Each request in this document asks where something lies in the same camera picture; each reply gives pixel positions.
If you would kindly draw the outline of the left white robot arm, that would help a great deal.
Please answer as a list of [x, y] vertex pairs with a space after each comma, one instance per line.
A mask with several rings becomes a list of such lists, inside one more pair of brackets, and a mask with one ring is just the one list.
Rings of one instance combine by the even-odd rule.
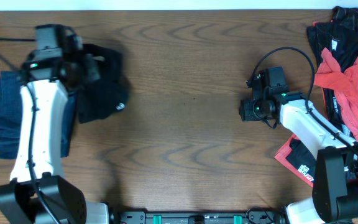
[[109, 223], [105, 203], [88, 202], [64, 178], [63, 112], [68, 92], [62, 56], [37, 55], [24, 62], [19, 152], [10, 181], [0, 185], [0, 211], [10, 223]]

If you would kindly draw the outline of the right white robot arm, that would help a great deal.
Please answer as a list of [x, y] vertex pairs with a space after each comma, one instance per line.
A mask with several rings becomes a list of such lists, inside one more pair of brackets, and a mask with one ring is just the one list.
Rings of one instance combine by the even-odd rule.
[[300, 92], [241, 100], [243, 121], [270, 118], [289, 129], [316, 159], [313, 193], [289, 204], [288, 223], [334, 223], [358, 218], [358, 142], [346, 136]]

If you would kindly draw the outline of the black t-shirt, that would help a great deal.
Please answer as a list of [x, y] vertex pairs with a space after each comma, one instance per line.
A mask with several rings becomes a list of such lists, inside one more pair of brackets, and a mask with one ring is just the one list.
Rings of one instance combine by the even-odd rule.
[[94, 44], [85, 44], [84, 50], [96, 58], [100, 79], [78, 90], [77, 112], [81, 124], [124, 111], [129, 99], [122, 53]]

